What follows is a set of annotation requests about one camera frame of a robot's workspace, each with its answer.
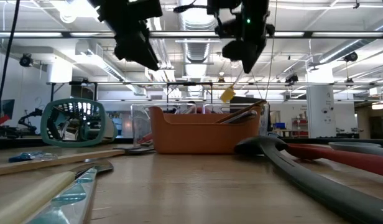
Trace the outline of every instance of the ceiling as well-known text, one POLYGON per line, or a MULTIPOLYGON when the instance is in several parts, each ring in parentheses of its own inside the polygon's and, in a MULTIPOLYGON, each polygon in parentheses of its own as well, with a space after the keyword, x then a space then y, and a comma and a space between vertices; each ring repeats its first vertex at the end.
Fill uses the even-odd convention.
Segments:
MULTIPOLYGON (((164 15, 160 18, 162 30, 181 30, 178 14, 174 14, 167 8, 177 4, 176 0, 161 0, 164 15)), ((270 7, 270 17, 268 23, 275 24, 277 30, 353 30, 353 31, 372 31, 373 27, 383 22, 383 4, 381 0, 364 0, 359 2, 362 5, 377 7, 360 7, 359 9, 332 9, 332 10, 307 10, 311 7, 321 6, 350 6, 355 4, 355 0, 282 0, 278 1, 277 8, 270 7), (285 9, 285 7, 300 7, 298 10, 285 9)), ((275 6, 276 1, 271 0, 271 5, 275 6)), ((107 31, 109 28, 90 17, 77 17, 77 19, 66 24, 61 21, 60 13, 57 9, 52 9, 52 3, 49 1, 22 1, 20 8, 17 30, 21 31, 107 31)), ((14 10, 14 1, 0 1, 0 30, 10 30, 14 10)), ((222 10, 221 18, 223 21, 232 18, 229 11, 222 10)), ((134 62, 119 61, 113 55, 113 49, 116 45, 114 40, 95 39, 104 49, 104 57, 109 60, 124 76, 135 82, 148 82, 144 75, 145 68, 134 62)), ((300 59, 308 59, 309 55, 320 55, 328 52, 340 44, 351 41, 342 39, 269 39, 264 53, 259 57, 250 74, 245 74, 241 82, 253 81, 252 75, 256 81, 267 82, 268 80, 276 82, 284 81, 288 73, 283 73, 300 59)), ((52 47, 63 53, 69 58, 75 60, 76 39, 16 39, 16 46, 44 46, 52 47)), ((237 62, 230 62, 220 56, 223 46, 229 40, 222 40, 218 43, 210 44, 210 52, 205 76, 201 77, 203 82, 217 82, 219 73, 224 72, 223 77, 227 82, 234 81, 242 72, 242 65, 237 62)), ((165 39, 165 48, 168 58, 175 69, 176 79, 188 78, 185 75, 185 59, 182 44, 176 43, 175 39, 165 39)), ((354 75, 375 69, 383 65, 383 40, 377 40, 356 51, 359 60, 350 63, 348 66, 349 75, 354 75)), ((346 79, 347 70, 344 62, 331 63, 335 81, 346 79)), ((112 81, 102 70, 96 69, 94 65, 82 64, 80 67, 83 72, 76 75, 88 74, 91 80, 100 82, 112 81)), ((305 80, 306 70, 304 66, 295 67, 294 72, 298 74, 300 82, 305 80)), ((377 79, 383 79, 383 72, 374 75, 368 75, 358 79, 359 82, 373 82, 377 79)))

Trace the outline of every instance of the pillar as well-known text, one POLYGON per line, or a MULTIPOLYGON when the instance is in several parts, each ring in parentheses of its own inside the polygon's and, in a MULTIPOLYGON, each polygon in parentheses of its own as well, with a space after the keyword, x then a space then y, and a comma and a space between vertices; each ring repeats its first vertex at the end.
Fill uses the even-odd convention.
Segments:
MULTIPOLYGON (((307 82, 332 83, 333 72, 328 65, 320 65, 318 70, 309 68, 307 82)), ((307 87, 309 138, 335 137, 334 91, 331 85, 307 87)))

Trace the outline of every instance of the wooden tabletop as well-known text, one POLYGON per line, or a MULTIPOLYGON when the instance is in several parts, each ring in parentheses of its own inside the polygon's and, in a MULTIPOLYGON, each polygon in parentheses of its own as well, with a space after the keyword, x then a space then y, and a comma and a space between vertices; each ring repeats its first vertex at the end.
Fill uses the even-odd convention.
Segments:
MULTIPOLYGON (((118 145, 11 149, 0 151, 0 163, 22 151, 64 155, 113 147, 118 145)), ((114 171, 98 177, 90 223, 346 223, 290 185, 265 158, 150 154, 109 160, 114 171)), ((0 176, 0 195, 79 165, 0 176)), ((325 159, 301 165, 383 198, 379 175, 325 159)))

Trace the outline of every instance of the orange bin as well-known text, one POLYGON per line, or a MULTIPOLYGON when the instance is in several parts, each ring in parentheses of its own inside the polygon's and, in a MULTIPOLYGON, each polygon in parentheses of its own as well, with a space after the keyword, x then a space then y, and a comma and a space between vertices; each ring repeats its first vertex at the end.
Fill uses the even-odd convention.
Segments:
POLYGON ((149 108, 154 149, 161 154, 233 154, 235 145, 257 136, 258 116, 241 124, 214 124, 229 114, 164 114, 149 108))

